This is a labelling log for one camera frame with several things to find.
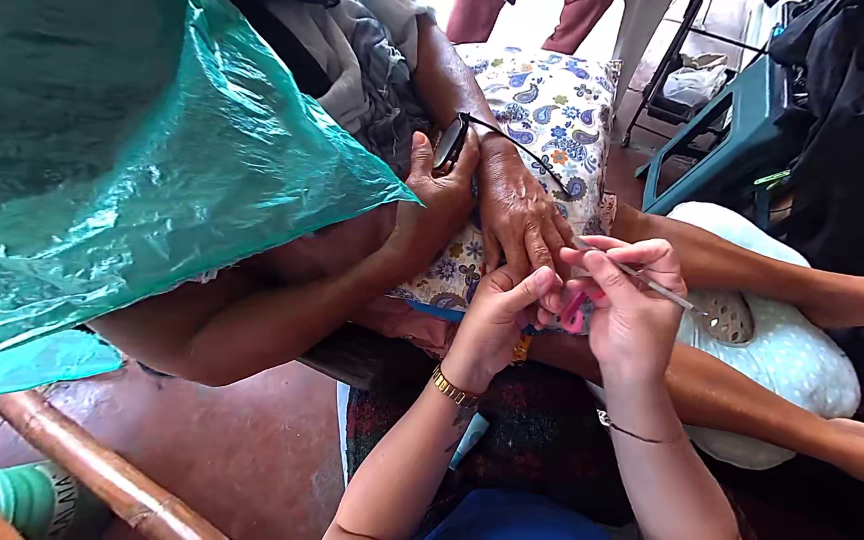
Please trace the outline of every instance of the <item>blue plastic stool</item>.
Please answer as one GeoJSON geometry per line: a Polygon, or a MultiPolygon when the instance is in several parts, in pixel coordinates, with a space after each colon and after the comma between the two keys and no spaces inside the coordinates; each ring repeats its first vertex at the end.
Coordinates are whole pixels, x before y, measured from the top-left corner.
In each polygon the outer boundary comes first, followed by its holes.
{"type": "MultiPolygon", "coordinates": [[[[642,212],[666,215],[679,203],[695,200],[723,204],[723,192],[735,186],[741,188],[743,195],[752,193],[755,179],[786,169],[802,149],[801,138],[781,128],[787,111],[784,68],[763,55],[736,75],[715,99],[635,172],[636,178],[646,176],[642,212]],[[719,145],[709,152],[691,147],[691,142],[709,133],[710,126],[729,107],[731,121],[719,145]],[[699,161],[658,195],[663,163],[675,155],[699,161]]],[[[761,195],[756,197],[757,206],[761,205],[761,195]]]]}

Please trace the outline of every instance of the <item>black bracelet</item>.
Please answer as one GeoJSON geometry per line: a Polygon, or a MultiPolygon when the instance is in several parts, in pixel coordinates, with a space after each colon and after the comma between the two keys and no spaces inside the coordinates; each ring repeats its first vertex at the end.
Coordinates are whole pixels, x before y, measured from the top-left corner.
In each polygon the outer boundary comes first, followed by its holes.
{"type": "Polygon", "coordinates": [[[636,435],[635,433],[632,433],[628,429],[623,429],[623,428],[619,427],[618,425],[616,425],[615,423],[613,423],[613,421],[609,419],[609,413],[602,410],[601,408],[597,408],[597,409],[595,409],[595,411],[599,412],[599,423],[602,424],[603,426],[605,426],[606,428],[612,428],[613,430],[616,430],[617,432],[621,432],[627,436],[634,437],[634,438],[636,438],[642,442],[654,443],[654,444],[668,444],[668,443],[674,443],[674,442],[678,441],[680,438],[680,437],[676,437],[676,438],[672,439],[671,441],[661,441],[659,439],[650,439],[648,437],[636,435]]]}

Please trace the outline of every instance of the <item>floor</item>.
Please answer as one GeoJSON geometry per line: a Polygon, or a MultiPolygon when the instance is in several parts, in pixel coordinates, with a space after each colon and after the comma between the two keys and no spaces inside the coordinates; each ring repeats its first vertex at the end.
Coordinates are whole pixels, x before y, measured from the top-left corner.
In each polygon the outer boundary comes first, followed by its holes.
{"type": "MultiPolygon", "coordinates": [[[[706,29],[740,38],[751,2],[712,2],[704,18],[706,29]]],[[[452,2],[432,3],[438,8],[439,24],[445,26],[452,2]]],[[[562,4],[563,0],[519,0],[516,6],[506,6],[492,39],[538,46],[557,23],[562,4]]],[[[659,26],[636,72],[633,89],[641,89],[655,69],[685,5],[685,0],[676,0],[669,9],[668,20],[659,26]]],[[[601,60],[611,55],[621,11],[622,3],[615,2],[579,54],[601,60]]],[[[709,50],[705,41],[701,36],[690,38],[686,50],[709,50]]],[[[626,96],[618,111],[615,139],[639,99],[635,92],[626,96]]],[[[612,144],[609,188],[622,200],[640,205],[642,186],[632,171],[664,142],[638,129],[629,150],[612,144]]],[[[320,538],[338,506],[342,467],[335,383],[297,362],[223,388],[155,376],[129,364],[112,374],[57,384],[48,394],[56,407],[93,436],[232,538],[269,538],[271,532],[294,540],[320,538]]],[[[0,466],[40,458],[0,421],[0,466]]],[[[116,521],[105,538],[138,535],[116,521]]]]}

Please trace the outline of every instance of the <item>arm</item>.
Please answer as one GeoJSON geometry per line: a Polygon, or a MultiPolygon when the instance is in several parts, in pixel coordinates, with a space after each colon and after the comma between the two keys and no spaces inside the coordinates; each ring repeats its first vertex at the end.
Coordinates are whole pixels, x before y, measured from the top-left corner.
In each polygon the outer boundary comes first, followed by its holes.
{"type": "MultiPolygon", "coordinates": [[[[428,16],[419,15],[416,23],[418,60],[413,80],[438,126],[446,128],[459,112],[498,126],[473,72],[446,35],[428,16]]],[[[504,252],[520,277],[540,266],[557,268],[561,276],[569,276],[568,267],[558,261],[559,249],[572,238],[569,223],[512,142],[486,130],[480,137],[482,160],[476,177],[486,243],[485,271],[498,268],[504,252]]],[[[558,294],[552,294],[542,304],[557,311],[558,300],[558,294]]]]}
{"type": "Polygon", "coordinates": [[[738,538],[729,501],[699,458],[672,408],[662,379],[606,376],[608,417],[643,442],[610,429],[622,484],[646,538],[738,538]]]}
{"type": "Polygon", "coordinates": [[[599,362],[609,420],[634,434],[609,430],[642,534],[650,539],[738,538],[729,501],[692,448],[666,389],[682,309],[658,293],[642,293],[612,263],[640,265],[648,278],[686,296],[672,247],[661,239],[633,245],[607,236],[582,239],[597,249],[564,249],[562,258],[581,265],[590,277],[566,286],[583,290],[595,305],[589,348],[599,362]]]}
{"type": "MultiPolygon", "coordinates": [[[[467,392],[484,392],[511,360],[520,335],[517,315],[553,287],[554,277],[542,268],[513,286],[507,267],[483,277],[441,363],[445,378],[467,392]]],[[[426,384],[355,472],[325,538],[409,538],[474,413],[426,384]]]]}
{"type": "Polygon", "coordinates": [[[233,268],[216,282],[183,285],[89,325],[151,367],[210,386],[294,360],[387,289],[425,271],[468,220],[478,163],[474,133],[444,177],[432,178],[432,148],[420,133],[412,162],[406,183],[425,207],[401,202],[385,244],[341,274],[263,288],[233,268]]]}
{"type": "MultiPolygon", "coordinates": [[[[441,369],[451,383],[455,375],[445,364],[441,369]]],[[[355,472],[325,538],[409,538],[426,515],[474,414],[473,408],[458,406],[427,383],[355,472]]]]}

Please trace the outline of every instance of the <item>metal tool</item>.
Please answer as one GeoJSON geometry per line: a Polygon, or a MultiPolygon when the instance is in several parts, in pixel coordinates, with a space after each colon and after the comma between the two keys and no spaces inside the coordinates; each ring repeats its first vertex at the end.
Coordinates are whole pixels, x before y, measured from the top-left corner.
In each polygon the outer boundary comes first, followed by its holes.
{"type": "MultiPolygon", "coordinates": [[[[575,244],[575,247],[579,249],[579,251],[593,251],[593,250],[602,251],[602,250],[599,250],[598,248],[596,248],[595,246],[590,245],[585,240],[582,240],[582,238],[580,238],[579,236],[574,236],[572,238],[572,242],[575,244]]],[[[671,300],[672,302],[675,302],[679,306],[682,306],[683,308],[685,308],[685,310],[687,312],[695,312],[695,313],[698,313],[704,317],[709,316],[709,313],[702,311],[702,309],[699,309],[698,307],[696,307],[695,304],[692,303],[691,301],[686,300],[685,298],[679,296],[678,294],[676,294],[676,293],[670,291],[669,289],[663,287],[662,285],[654,282],[652,279],[650,279],[646,276],[643,276],[642,271],[644,270],[644,268],[642,270],[633,270],[633,268],[631,266],[629,266],[628,264],[625,264],[624,262],[618,262],[617,260],[613,260],[612,263],[615,264],[615,266],[618,266],[619,269],[622,270],[623,272],[625,272],[626,274],[632,276],[633,278],[636,278],[637,280],[639,280],[643,284],[649,286],[650,289],[654,290],[658,294],[664,296],[665,298],[671,300]]]]}

